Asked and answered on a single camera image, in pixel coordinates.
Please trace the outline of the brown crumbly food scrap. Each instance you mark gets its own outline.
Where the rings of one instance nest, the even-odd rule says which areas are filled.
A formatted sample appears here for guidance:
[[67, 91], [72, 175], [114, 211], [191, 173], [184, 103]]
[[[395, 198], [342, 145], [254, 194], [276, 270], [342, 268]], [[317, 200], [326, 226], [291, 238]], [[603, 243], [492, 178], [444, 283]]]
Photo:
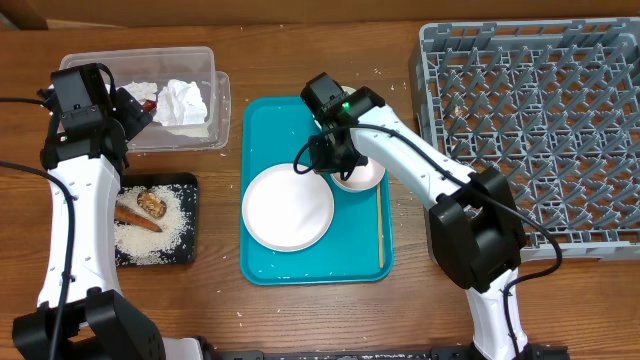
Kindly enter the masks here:
[[154, 219], [161, 219], [166, 214], [165, 201], [149, 190], [140, 192], [136, 201], [138, 206]]

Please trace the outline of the white napkin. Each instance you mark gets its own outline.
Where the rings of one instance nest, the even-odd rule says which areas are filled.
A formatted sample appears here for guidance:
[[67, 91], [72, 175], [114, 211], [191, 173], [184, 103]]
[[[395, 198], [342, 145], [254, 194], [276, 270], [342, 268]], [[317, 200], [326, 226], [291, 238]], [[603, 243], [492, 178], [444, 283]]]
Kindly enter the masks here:
[[123, 85], [123, 88], [132, 95], [140, 104], [146, 101], [156, 101], [158, 87], [152, 82], [131, 82]]
[[197, 84], [171, 79], [158, 94], [153, 120], [165, 127], [200, 125], [207, 116]]

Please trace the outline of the red snack wrapper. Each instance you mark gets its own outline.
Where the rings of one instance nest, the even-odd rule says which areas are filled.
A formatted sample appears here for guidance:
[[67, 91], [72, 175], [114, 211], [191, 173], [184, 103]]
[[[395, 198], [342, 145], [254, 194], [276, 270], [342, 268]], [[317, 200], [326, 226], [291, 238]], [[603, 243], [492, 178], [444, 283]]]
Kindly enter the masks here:
[[146, 100], [143, 104], [143, 108], [146, 112], [152, 113], [156, 108], [156, 102], [152, 100]]

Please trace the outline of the large white plate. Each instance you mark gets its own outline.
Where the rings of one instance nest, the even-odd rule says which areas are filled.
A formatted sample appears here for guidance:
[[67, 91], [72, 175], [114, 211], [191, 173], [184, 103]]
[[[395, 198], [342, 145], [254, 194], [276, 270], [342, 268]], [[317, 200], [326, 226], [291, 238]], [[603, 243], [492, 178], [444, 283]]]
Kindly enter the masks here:
[[274, 165], [249, 183], [241, 214], [249, 234], [277, 252], [296, 252], [319, 241], [335, 212], [334, 196], [323, 177], [296, 173], [288, 163]]

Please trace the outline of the pink bowl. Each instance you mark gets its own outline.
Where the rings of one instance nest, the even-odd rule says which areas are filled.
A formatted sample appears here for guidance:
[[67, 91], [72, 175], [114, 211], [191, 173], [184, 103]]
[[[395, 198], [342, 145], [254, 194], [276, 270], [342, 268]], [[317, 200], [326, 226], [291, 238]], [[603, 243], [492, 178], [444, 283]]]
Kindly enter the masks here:
[[386, 169], [382, 165], [369, 158], [365, 166], [356, 166], [347, 180], [341, 180], [339, 173], [333, 173], [331, 179], [340, 189], [355, 193], [376, 187], [385, 173]]

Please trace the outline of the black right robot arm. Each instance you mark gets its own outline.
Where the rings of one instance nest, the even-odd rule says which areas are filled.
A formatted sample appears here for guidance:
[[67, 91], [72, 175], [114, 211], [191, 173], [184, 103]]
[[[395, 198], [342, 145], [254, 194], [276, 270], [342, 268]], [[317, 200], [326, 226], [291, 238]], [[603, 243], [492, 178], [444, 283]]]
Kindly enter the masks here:
[[473, 321], [465, 359], [566, 359], [567, 348], [529, 342], [519, 315], [518, 284], [555, 272], [562, 264], [556, 240], [554, 264], [520, 275], [524, 227], [543, 236], [542, 225], [521, 214], [507, 178], [490, 167], [463, 165], [411, 131], [367, 87], [345, 91], [328, 74], [306, 83], [300, 97], [321, 131], [308, 138], [310, 170], [348, 180], [374, 160], [413, 191], [428, 212], [429, 253], [445, 275], [463, 289]]

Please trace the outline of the orange carrot piece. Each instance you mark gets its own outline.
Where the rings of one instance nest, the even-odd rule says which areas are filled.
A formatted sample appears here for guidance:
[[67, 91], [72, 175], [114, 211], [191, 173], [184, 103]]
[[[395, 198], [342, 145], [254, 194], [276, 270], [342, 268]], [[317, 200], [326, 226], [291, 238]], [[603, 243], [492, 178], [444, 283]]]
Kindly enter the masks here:
[[114, 219], [124, 224], [138, 226], [152, 232], [161, 233], [162, 228], [154, 222], [132, 212], [128, 208], [116, 206], [114, 211]]

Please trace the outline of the cream bowl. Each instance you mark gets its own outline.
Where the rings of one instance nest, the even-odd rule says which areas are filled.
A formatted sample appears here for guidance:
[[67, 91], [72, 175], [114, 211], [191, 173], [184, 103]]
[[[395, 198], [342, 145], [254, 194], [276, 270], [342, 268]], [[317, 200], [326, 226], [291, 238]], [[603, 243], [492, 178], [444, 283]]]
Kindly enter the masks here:
[[[346, 92], [348, 95], [353, 94], [354, 92], [356, 92], [356, 89], [349, 87], [349, 86], [341, 86], [342, 90], [344, 92]], [[314, 117], [314, 123], [316, 124], [316, 126], [321, 129], [322, 125], [319, 123], [318, 119]]]

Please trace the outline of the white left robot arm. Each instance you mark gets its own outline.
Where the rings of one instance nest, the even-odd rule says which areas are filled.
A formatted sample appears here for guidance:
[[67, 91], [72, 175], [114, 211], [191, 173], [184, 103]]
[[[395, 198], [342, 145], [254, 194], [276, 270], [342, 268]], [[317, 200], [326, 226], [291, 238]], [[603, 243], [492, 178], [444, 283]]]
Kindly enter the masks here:
[[215, 359], [202, 337], [165, 338], [122, 295], [114, 215], [127, 143], [151, 121], [108, 67], [90, 63], [51, 75], [36, 104], [51, 112], [37, 175], [50, 185], [47, 274], [35, 312], [15, 318], [26, 359]]

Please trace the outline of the wooden chopstick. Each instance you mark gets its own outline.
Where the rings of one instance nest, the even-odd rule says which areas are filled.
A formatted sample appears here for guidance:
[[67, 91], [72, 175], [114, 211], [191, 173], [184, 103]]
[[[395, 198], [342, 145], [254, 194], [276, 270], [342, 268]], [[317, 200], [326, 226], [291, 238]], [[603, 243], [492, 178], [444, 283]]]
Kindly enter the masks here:
[[377, 203], [377, 235], [378, 235], [378, 260], [379, 268], [384, 267], [384, 234], [382, 221], [382, 201], [380, 183], [376, 186], [376, 203]]

